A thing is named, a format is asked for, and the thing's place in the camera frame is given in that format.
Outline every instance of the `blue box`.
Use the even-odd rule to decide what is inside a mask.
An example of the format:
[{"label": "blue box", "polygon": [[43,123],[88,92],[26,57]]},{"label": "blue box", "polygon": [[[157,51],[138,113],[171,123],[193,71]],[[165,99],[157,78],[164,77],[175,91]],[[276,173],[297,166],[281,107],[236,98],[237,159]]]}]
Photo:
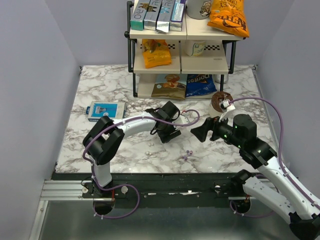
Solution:
[{"label": "blue box", "polygon": [[88,120],[97,122],[101,117],[108,116],[110,119],[123,119],[127,110],[124,102],[93,101],[87,108]]}]

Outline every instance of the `white wall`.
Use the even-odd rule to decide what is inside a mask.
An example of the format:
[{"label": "white wall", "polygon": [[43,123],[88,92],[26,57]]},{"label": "white wall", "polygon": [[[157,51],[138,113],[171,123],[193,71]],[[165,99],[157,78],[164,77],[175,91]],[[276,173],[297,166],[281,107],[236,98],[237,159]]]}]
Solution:
[{"label": "white wall", "polygon": [[[283,155],[291,170],[320,197],[319,0],[295,0],[257,69],[265,98],[284,120]],[[278,117],[272,112],[279,132]]]},{"label": "white wall", "polygon": [[0,1],[0,239],[29,238],[79,65],[43,0]]},{"label": "white wall", "polygon": [[257,64],[280,28],[294,0],[245,0],[250,37],[237,42],[235,64]]},{"label": "white wall", "polygon": [[[45,1],[80,64],[128,62],[127,0]],[[293,1],[245,0],[251,37],[237,44],[236,64],[258,63]]]}]

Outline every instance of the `marble countertop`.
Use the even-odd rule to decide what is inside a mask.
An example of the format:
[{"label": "marble countertop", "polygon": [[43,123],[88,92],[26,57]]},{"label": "marble countertop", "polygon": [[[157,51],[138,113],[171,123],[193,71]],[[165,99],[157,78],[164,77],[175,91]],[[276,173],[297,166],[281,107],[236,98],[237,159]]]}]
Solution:
[{"label": "marble countertop", "polygon": [[[258,96],[258,88],[250,66],[235,66],[224,91],[233,98]],[[58,157],[57,173],[89,173],[90,164],[82,158],[82,141],[94,126],[86,115],[92,101],[126,102],[126,117],[135,116],[148,108],[163,106],[168,99],[135,98],[132,92],[132,74],[126,65],[85,66],[73,103],[70,119]],[[112,173],[234,173],[242,169],[255,170],[239,155],[239,150],[225,144],[221,139],[201,143],[190,133],[190,129],[203,124],[209,117],[209,99],[171,100],[181,111],[196,109],[200,121],[193,126],[177,127],[181,135],[162,144],[160,138],[142,132],[124,139],[117,154],[110,162]],[[272,147],[273,138],[265,110],[261,102],[245,100],[235,103],[236,114],[249,114],[257,123],[258,136]],[[192,121],[195,114],[188,115]],[[182,159],[187,150],[193,155]]]}]

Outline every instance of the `box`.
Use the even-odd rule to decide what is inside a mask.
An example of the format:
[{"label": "box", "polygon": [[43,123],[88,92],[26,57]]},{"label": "box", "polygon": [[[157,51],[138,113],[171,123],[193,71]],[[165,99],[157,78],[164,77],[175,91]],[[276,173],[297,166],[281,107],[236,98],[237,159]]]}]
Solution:
[{"label": "box", "polygon": [[110,119],[123,119],[126,110],[127,105],[124,102],[92,101],[86,114],[90,122],[97,122],[103,116],[108,116]]},{"label": "box", "polygon": [[186,0],[175,0],[170,21],[170,31],[182,31]]},{"label": "box", "polygon": [[151,0],[144,18],[144,29],[156,30],[162,0]]},{"label": "box", "polygon": [[132,14],[130,25],[133,30],[144,29],[144,19],[149,7],[150,0],[139,0]]},{"label": "box", "polygon": [[175,0],[162,0],[162,6],[156,21],[156,30],[161,33],[168,33],[172,10],[175,6]]}]

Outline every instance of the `chip bag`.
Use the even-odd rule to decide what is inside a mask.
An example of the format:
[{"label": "chip bag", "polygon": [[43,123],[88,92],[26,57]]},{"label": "chip bag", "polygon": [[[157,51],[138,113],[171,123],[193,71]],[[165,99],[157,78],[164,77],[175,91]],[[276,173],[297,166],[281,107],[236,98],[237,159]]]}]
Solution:
[{"label": "chip bag", "polygon": [[244,13],[245,0],[214,0],[208,26],[248,38],[250,36]]},{"label": "chip bag", "polygon": [[165,40],[142,39],[145,68],[171,64],[171,55]]}]

